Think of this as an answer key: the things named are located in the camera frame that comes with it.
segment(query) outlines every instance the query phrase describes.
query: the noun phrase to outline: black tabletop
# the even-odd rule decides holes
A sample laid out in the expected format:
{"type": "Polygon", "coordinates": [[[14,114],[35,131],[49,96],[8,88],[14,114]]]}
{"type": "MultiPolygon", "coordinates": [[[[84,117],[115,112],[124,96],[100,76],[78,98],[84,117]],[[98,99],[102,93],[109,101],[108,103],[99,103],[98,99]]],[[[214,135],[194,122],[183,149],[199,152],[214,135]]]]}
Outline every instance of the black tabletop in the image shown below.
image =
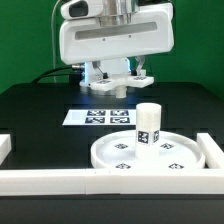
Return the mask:
{"type": "MultiPolygon", "coordinates": [[[[0,134],[10,134],[12,140],[12,151],[0,168],[90,168],[94,141],[135,126],[65,127],[69,109],[135,109],[143,102],[162,105],[161,130],[194,140],[206,132],[224,149],[224,102],[199,84],[155,83],[129,89],[125,99],[82,93],[68,84],[19,84],[0,95],[0,134]]],[[[0,223],[1,218],[2,223],[224,221],[222,195],[1,197],[0,207],[0,223]]]]}

